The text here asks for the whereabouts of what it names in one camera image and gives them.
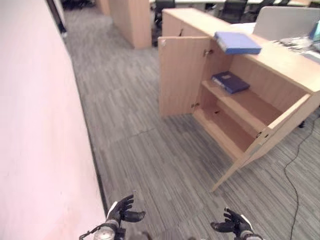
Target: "pink wall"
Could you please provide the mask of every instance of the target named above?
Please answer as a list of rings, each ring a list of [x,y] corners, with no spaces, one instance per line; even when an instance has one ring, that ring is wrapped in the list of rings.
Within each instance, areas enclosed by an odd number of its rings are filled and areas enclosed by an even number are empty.
[[[0,31],[0,239],[78,239],[104,211],[70,57],[44,0]]]

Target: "door hinge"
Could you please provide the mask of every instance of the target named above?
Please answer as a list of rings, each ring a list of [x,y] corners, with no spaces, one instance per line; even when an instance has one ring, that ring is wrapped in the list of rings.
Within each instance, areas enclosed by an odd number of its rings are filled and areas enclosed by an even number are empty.
[[[213,54],[215,51],[213,51],[212,49],[210,49],[210,50],[204,50],[203,51],[203,56],[204,57],[206,57],[206,56],[208,56],[208,55],[211,55],[211,54]]]

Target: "wire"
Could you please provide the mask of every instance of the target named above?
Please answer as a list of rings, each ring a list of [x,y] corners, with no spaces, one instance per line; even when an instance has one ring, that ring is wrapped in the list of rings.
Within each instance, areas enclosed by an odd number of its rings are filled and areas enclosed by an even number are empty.
[[[315,128],[315,121],[319,118],[320,118],[320,116],[318,116],[316,119],[313,120],[311,132],[303,139],[302,142],[299,143],[295,157],[290,162],[288,162],[283,169],[286,178],[288,179],[289,183],[291,184],[292,188],[294,189],[295,197],[296,197],[296,208],[295,208],[295,213],[294,213],[294,218],[293,218],[293,224],[291,226],[290,240],[292,240],[292,235],[294,233],[294,227],[296,224],[297,214],[298,214],[298,210],[299,210],[299,195],[298,195],[298,191],[297,191],[295,185],[292,183],[292,181],[290,180],[290,178],[287,174],[287,167],[298,158],[299,152],[300,152],[300,146],[313,134],[314,128]]]
[[[94,229],[91,231],[87,231],[85,234],[82,234],[79,237],[79,240],[83,240],[86,236],[89,236],[90,234],[94,234],[96,231],[98,231],[105,223],[100,224],[99,226],[96,226]]]

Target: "floor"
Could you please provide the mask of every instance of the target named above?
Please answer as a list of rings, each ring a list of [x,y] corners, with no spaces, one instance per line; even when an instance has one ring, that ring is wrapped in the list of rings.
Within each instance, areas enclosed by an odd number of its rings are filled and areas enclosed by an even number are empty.
[[[96,8],[65,13],[66,45],[110,206],[134,192],[145,219],[124,223],[128,235],[148,231],[155,240],[233,239],[214,232],[224,207],[247,216],[265,239],[288,240],[296,207],[283,168],[311,132],[318,109],[267,155],[209,190],[231,165],[229,157],[191,115],[160,118],[156,48],[133,50]],[[320,119],[288,168],[300,208],[294,240],[320,239]]]

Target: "blue folder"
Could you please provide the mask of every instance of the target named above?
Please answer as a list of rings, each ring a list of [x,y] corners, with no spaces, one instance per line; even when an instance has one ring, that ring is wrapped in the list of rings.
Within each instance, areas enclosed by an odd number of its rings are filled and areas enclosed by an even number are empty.
[[[246,90],[250,87],[248,83],[229,71],[215,74],[211,79],[213,82],[223,87],[230,94]]]
[[[261,46],[240,32],[217,31],[214,37],[225,54],[259,54]]]

